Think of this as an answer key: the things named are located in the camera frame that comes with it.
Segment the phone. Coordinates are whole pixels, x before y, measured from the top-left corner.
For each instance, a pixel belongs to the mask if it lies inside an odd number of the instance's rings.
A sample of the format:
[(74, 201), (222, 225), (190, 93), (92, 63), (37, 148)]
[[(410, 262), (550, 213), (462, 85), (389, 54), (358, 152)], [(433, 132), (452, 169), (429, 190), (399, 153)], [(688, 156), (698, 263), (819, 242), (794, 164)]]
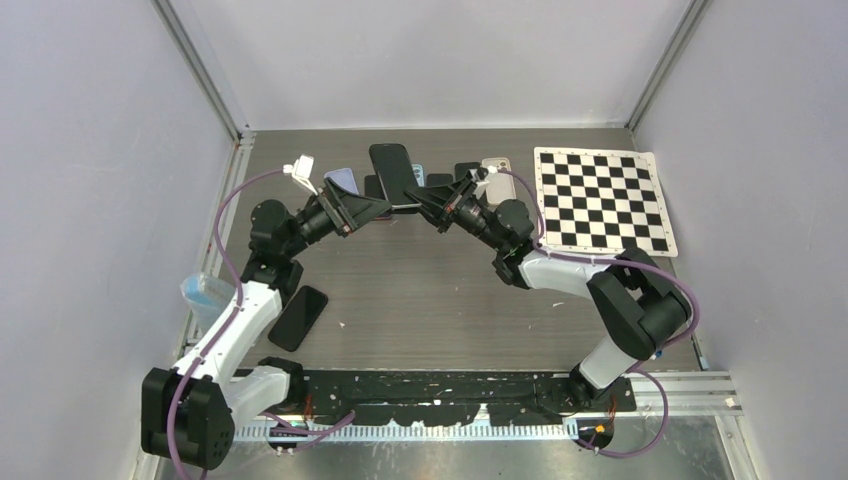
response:
[[(382, 188), (381, 181), (376, 174), (366, 175), (364, 177), (364, 193), (367, 197), (379, 200), (385, 200), (385, 194)], [(392, 211), (387, 210), (376, 217), (376, 220), (384, 221), (392, 218)]]
[(420, 204), (406, 193), (408, 188), (418, 186), (406, 147), (398, 143), (372, 144), (368, 153), (392, 209), (396, 212), (417, 209)]
[(454, 182), (452, 174), (447, 173), (432, 173), (426, 176), (425, 185), (427, 187), (450, 185)]

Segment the light-blue phone case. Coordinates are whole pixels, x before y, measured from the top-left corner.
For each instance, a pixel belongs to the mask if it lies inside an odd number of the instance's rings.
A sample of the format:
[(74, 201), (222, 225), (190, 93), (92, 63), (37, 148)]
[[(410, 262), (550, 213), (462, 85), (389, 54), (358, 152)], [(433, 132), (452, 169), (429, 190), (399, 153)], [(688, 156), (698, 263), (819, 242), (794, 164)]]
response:
[(414, 174), (414, 178), (416, 180), (416, 184), (419, 187), (423, 187), (426, 185), (426, 177), (423, 166), (421, 164), (412, 164), (412, 171)]

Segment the lilac phone case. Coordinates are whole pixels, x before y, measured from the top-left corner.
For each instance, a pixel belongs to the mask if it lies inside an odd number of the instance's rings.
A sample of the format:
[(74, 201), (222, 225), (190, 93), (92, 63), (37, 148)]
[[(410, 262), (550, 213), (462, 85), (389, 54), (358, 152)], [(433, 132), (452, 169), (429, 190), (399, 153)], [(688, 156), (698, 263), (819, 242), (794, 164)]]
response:
[(330, 179), (347, 192), (358, 195), (359, 189), (353, 170), (349, 167), (335, 169), (324, 174), (325, 179)]

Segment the black smartphone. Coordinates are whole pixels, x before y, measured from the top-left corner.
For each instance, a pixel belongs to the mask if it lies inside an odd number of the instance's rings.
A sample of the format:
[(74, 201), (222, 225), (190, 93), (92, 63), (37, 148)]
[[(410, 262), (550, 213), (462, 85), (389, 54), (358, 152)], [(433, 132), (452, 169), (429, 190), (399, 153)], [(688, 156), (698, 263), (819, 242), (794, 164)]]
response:
[(457, 182), (479, 180), (479, 170), (481, 164), (479, 162), (461, 162), (454, 166), (454, 178)]

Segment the aluminium front rail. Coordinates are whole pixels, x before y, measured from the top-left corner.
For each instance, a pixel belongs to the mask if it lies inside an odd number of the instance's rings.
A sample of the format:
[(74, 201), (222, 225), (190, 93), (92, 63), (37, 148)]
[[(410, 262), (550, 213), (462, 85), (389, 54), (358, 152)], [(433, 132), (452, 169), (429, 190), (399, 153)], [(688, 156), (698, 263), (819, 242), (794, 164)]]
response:
[(271, 412), (268, 416), (258, 415), (239, 428), (232, 446), (237, 442), (298, 445), (324, 438), (326, 442), (571, 440), (605, 447), (628, 420), (739, 416), (743, 412), (729, 377), (723, 373), (659, 373), (654, 380), (629, 374), (623, 378), (630, 381), (635, 395), (637, 408), (630, 413), (575, 413), (553, 425), (534, 426), (493, 426), (481, 413), (466, 426), (426, 427), (416, 423), (404, 427), (394, 422), (386, 426), (356, 426), (353, 414), (335, 424), (321, 425)]

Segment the checkerboard calibration mat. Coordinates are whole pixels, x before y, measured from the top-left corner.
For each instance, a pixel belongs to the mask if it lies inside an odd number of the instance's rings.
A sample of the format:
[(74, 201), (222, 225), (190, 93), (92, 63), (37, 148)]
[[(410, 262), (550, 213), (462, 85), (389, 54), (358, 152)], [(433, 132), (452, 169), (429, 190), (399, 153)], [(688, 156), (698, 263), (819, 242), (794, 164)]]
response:
[(653, 257), (678, 256), (653, 153), (536, 147), (534, 174), (542, 246), (594, 255), (637, 247)]

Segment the beige phone case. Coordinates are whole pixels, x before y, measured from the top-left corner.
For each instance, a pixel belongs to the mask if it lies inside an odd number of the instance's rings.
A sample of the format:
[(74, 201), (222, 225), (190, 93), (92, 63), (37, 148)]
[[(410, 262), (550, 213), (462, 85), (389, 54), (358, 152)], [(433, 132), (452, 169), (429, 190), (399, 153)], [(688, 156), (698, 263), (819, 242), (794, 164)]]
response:
[(511, 164), (508, 158), (485, 158), (481, 161), (481, 166), (488, 170), (495, 170), (494, 173), (487, 175), (489, 184), (486, 188), (485, 195), (490, 207), (497, 207), (504, 201), (514, 200), (516, 198), (513, 177), (509, 174), (502, 173), (502, 170), (511, 170)]

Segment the black phone bare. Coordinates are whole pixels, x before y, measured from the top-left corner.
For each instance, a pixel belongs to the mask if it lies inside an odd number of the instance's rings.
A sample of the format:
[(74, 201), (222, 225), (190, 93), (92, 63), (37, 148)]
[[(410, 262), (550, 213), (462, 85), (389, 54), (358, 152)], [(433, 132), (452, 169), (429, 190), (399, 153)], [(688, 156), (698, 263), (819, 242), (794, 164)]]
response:
[(324, 292), (302, 286), (269, 330), (268, 340), (287, 352), (297, 351), (328, 303)]

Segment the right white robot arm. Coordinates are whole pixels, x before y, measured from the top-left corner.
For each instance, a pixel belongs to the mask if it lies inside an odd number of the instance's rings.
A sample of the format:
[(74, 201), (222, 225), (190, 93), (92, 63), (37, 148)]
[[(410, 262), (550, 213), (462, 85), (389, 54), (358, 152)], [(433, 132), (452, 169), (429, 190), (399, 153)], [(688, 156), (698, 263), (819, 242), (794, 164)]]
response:
[(596, 410), (610, 398), (611, 385), (620, 376), (695, 329), (700, 315), (696, 297), (638, 247), (612, 256), (543, 248), (544, 220), (537, 205), (508, 199), (490, 209), (479, 198), (496, 173), (472, 170), (451, 184), (414, 184), (404, 192), (439, 232), (458, 226), (492, 248), (493, 267), (505, 284), (559, 291), (594, 303), (606, 335), (569, 372), (565, 387), (577, 406)]

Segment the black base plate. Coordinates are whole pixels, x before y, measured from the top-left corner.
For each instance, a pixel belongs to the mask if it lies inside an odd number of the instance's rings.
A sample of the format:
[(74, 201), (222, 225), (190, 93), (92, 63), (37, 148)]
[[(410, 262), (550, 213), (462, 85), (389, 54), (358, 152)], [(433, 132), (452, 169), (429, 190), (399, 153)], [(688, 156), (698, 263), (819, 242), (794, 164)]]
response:
[(356, 426), (466, 426), (479, 414), (493, 426), (553, 425), (575, 413), (630, 413), (637, 408), (626, 378), (594, 399), (581, 399), (554, 372), (307, 370), (272, 413), (321, 425), (353, 414)]

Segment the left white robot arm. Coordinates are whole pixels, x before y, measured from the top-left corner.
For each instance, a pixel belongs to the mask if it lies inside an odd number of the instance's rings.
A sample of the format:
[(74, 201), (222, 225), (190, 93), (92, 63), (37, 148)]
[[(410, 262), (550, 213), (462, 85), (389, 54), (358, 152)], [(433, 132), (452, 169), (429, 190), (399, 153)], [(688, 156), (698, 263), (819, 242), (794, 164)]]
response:
[(291, 213), (278, 200), (251, 212), (250, 256), (228, 306), (172, 367), (153, 368), (141, 386), (141, 448), (168, 458), (177, 474), (203, 474), (226, 458), (236, 431), (271, 406), (298, 412), (307, 398), (297, 366), (272, 360), (229, 384), (262, 331), (293, 300), (303, 268), (298, 254), (334, 233), (346, 237), (389, 212), (387, 200), (351, 193), (328, 180)]

